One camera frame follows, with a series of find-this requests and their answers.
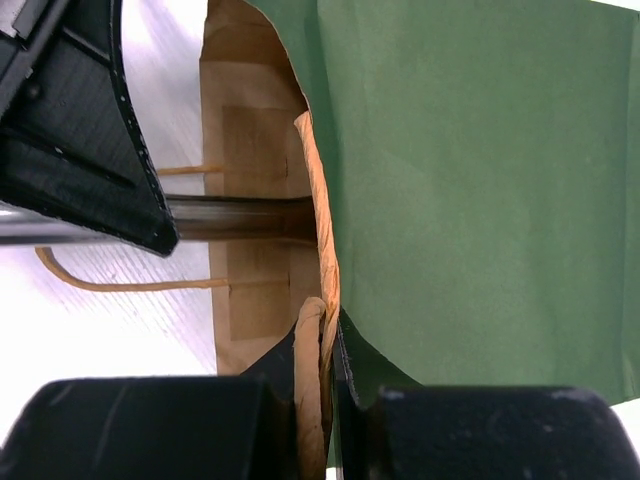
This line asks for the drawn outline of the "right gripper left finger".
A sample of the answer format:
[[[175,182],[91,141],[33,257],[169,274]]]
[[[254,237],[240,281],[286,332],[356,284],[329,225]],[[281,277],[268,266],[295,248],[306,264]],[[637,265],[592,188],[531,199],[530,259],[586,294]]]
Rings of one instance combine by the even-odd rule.
[[[238,376],[41,387],[1,450],[4,479],[295,479],[293,336]]]

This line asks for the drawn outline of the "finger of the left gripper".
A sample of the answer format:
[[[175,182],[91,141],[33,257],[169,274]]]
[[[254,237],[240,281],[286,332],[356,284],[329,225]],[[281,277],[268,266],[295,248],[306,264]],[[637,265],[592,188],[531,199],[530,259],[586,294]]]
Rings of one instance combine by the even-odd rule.
[[[69,2],[1,114],[1,200],[167,256],[179,235],[128,91],[122,5]]]

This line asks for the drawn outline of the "metal tongs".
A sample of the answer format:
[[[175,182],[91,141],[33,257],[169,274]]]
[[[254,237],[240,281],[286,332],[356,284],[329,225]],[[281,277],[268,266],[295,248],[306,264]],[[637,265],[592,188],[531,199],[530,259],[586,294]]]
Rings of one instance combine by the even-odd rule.
[[[255,199],[215,196],[167,197],[182,241],[268,239],[317,242],[315,211],[310,197]],[[72,225],[38,213],[1,206],[3,246],[115,243],[112,235]]]

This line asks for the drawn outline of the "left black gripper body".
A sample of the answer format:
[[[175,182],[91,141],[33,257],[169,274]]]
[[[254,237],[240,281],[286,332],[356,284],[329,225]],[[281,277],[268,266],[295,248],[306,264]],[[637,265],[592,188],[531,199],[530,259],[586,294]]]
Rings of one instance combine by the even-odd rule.
[[[69,1],[1,2],[1,114],[5,115],[58,29]]]

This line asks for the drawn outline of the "green brown paper bag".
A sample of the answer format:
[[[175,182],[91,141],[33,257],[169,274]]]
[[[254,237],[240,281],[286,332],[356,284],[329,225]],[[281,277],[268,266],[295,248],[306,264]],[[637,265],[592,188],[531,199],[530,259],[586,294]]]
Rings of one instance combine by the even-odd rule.
[[[217,376],[293,336],[295,479],[347,312],[424,386],[639,395],[639,15],[592,1],[212,1],[205,196],[313,200],[211,241]]]

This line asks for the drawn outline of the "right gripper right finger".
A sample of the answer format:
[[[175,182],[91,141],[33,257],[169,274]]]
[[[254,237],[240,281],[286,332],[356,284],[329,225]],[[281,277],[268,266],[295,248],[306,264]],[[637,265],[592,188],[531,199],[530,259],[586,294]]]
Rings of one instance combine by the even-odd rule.
[[[620,420],[575,387],[424,386],[347,312],[333,347],[340,479],[635,479]]]

